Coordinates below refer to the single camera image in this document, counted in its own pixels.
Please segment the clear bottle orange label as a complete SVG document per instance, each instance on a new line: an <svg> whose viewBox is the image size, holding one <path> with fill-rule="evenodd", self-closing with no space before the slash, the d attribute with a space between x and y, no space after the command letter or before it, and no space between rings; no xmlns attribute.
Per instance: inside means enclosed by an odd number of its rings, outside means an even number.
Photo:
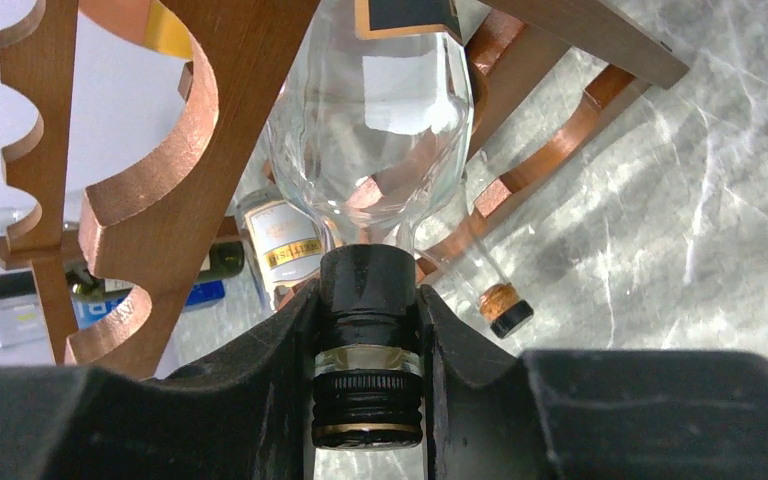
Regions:
<svg viewBox="0 0 768 480"><path fill-rule="evenodd" d="M474 101L451 1L323 1L267 122L285 197L320 227L313 444L423 436L414 239L452 195Z"/></svg>

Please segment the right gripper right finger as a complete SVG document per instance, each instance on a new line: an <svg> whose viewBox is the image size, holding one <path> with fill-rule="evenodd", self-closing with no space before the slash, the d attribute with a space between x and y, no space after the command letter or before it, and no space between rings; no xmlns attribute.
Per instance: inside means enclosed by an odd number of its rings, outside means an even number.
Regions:
<svg viewBox="0 0 768 480"><path fill-rule="evenodd" d="M768 360L747 351L511 355L418 293L429 479L768 479Z"/></svg>

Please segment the dark wine bottle white label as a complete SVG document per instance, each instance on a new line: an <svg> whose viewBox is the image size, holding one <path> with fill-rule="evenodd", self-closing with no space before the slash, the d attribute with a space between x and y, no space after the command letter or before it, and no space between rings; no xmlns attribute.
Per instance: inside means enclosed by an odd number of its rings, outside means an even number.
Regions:
<svg viewBox="0 0 768 480"><path fill-rule="evenodd" d="M214 244L205 257L194 284L234 277L242 272L244 264L245 252L241 242ZM85 262L68 265L65 278L72 297L79 301L112 300L127 294L133 287L132 283L124 280L93 276ZM0 274L0 300L36 293L34 276L30 270Z"/></svg>

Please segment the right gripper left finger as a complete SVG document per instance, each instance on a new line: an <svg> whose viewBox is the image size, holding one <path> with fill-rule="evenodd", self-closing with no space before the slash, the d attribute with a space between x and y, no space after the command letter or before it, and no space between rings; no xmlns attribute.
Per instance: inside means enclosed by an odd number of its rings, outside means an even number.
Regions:
<svg viewBox="0 0 768 480"><path fill-rule="evenodd" d="M0 479L309 479L318 305L280 311L167 378L0 367Z"/></svg>

